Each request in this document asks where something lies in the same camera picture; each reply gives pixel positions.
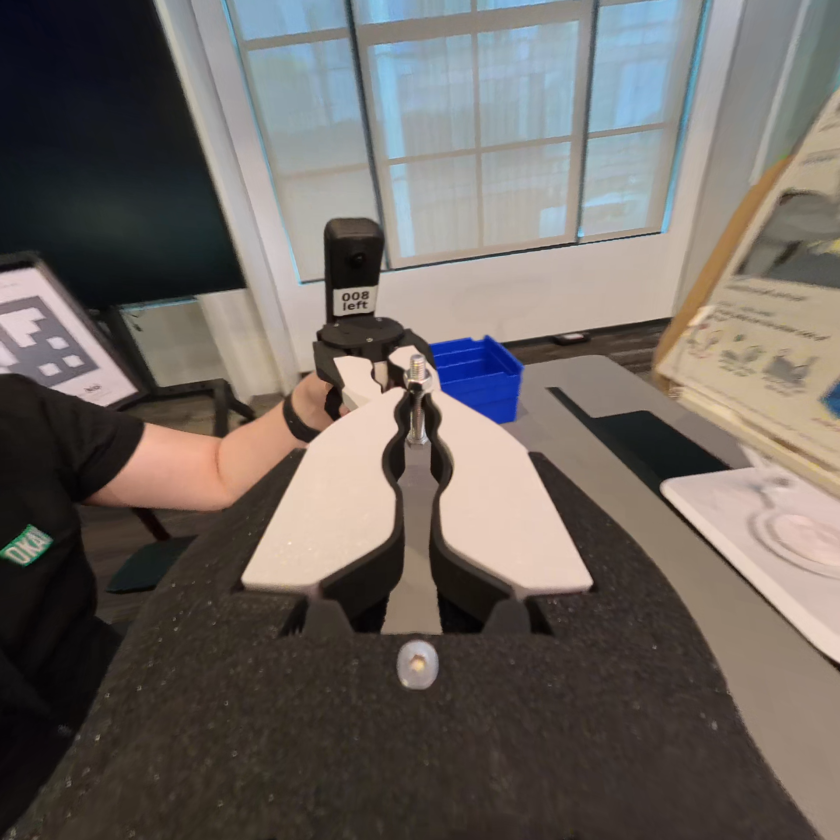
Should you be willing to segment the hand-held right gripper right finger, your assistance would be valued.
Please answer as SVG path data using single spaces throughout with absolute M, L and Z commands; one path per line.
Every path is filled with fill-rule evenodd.
M 489 615 L 509 599 L 593 587 L 526 447 L 439 390 L 428 394 L 428 436 L 437 481 L 429 559 L 443 599 Z

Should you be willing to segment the black monitor stand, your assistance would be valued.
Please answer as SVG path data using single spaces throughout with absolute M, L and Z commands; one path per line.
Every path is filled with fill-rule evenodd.
M 235 396 L 233 387 L 224 378 L 175 385 L 159 384 L 118 307 L 98 310 L 96 320 L 108 335 L 108 346 L 116 351 L 121 366 L 129 373 L 129 378 L 138 389 L 134 396 L 118 402 L 116 408 L 127 410 L 142 404 L 163 403 L 193 396 L 207 397 L 213 405 L 213 435 L 217 438 L 223 438 L 229 433 L 230 413 L 241 417 L 241 425 L 256 420 L 255 410 Z

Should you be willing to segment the person's left hand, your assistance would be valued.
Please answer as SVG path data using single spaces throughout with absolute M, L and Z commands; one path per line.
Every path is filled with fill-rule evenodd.
M 282 413 L 292 436 L 305 445 L 340 419 L 347 409 L 333 385 L 313 372 L 286 398 Z

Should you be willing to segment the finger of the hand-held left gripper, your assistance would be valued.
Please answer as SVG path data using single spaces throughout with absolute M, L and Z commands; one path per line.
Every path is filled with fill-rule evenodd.
M 427 357 L 415 346 L 401 346 L 388 357 L 387 368 L 391 383 L 404 383 L 404 375 L 408 370 L 417 370 L 420 374 L 426 368 L 431 368 Z
M 350 413 L 382 394 L 375 379 L 375 363 L 364 357 L 341 355 L 333 360 L 336 374 L 332 384 L 332 411 Z

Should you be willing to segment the person's black shirt torso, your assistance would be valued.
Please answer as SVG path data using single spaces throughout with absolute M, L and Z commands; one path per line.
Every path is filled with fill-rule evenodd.
M 140 420 L 17 374 L 1 386 L 1 825 L 28 809 L 122 642 L 97 617 L 77 506 L 115 478 Z

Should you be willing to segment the framed marker sign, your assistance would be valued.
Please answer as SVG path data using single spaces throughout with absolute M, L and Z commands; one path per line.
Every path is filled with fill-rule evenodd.
M 109 336 L 30 252 L 1 257 L 1 373 L 114 409 L 148 393 Z

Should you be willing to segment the large black monitor screen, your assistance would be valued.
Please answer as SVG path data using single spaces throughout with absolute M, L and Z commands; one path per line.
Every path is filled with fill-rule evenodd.
M 245 288 L 153 2 L 1 2 L 1 250 L 89 309 Z

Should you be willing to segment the blue plastic bin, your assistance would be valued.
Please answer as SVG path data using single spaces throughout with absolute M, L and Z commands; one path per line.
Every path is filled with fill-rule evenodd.
M 432 343 L 442 390 L 497 424 L 518 418 L 524 364 L 487 335 Z

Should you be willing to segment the printed instruction sheet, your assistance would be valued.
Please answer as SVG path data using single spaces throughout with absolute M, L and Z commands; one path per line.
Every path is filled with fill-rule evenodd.
M 839 91 L 660 371 L 676 402 L 838 497 Z

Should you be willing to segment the teal office chair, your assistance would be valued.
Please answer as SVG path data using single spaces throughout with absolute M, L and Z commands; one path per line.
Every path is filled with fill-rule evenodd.
M 196 535 L 189 535 L 143 546 L 119 567 L 106 584 L 105 592 L 129 595 L 152 591 L 196 539 Z

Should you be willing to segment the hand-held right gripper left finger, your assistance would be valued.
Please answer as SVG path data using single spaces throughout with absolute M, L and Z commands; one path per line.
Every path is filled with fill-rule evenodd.
M 334 422 L 306 449 L 241 577 L 360 615 L 403 573 L 403 391 Z

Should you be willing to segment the person's left forearm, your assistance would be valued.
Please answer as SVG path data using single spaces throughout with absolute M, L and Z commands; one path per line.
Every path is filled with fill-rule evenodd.
M 144 423 L 115 477 L 84 499 L 88 506 L 221 511 L 305 444 L 291 433 L 284 404 L 225 437 Z

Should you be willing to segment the large paned window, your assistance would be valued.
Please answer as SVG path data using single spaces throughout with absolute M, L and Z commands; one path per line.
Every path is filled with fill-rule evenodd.
M 667 230 L 707 2 L 221 2 L 300 284 Z

